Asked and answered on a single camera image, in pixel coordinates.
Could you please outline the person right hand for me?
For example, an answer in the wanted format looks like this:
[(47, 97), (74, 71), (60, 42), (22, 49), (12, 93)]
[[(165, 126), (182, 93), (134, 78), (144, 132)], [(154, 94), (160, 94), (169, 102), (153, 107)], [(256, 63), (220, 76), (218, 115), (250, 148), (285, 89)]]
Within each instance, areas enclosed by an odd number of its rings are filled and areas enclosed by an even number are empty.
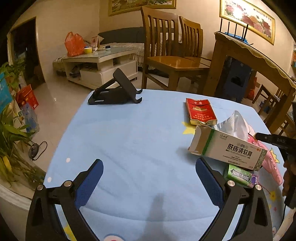
[(283, 176), (284, 182), (282, 196), (287, 196), (288, 191), (292, 185), (292, 179), (296, 175), (295, 160), (286, 160), (283, 166), (286, 168), (286, 171)]

